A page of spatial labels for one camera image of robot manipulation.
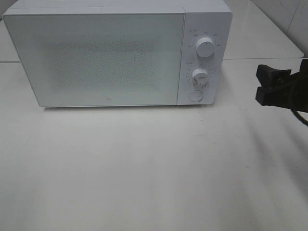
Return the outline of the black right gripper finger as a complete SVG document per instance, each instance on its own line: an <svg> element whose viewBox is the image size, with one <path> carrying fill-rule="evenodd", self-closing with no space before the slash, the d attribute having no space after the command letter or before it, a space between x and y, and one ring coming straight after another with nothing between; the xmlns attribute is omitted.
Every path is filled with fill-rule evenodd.
<svg viewBox="0 0 308 231"><path fill-rule="evenodd" d="M256 77L260 84L283 84L291 75L291 69L274 69L268 65L260 64L257 67Z"/></svg>

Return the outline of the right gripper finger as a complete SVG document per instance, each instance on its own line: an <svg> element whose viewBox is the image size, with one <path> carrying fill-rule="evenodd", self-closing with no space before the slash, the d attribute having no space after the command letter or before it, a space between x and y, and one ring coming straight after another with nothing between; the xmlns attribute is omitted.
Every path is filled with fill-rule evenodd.
<svg viewBox="0 0 308 231"><path fill-rule="evenodd" d="M262 106L288 108L288 94L288 89L266 91L263 87L258 87L256 101Z"/></svg>

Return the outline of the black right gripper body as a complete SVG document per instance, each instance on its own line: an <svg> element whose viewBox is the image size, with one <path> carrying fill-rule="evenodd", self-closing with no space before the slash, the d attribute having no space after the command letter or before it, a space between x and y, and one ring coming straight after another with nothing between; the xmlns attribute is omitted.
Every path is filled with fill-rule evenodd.
<svg viewBox="0 0 308 231"><path fill-rule="evenodd" d="M288 89L288 109L308 112L308 73L297 72L291 75L292 81L282 90Z"/></svg>

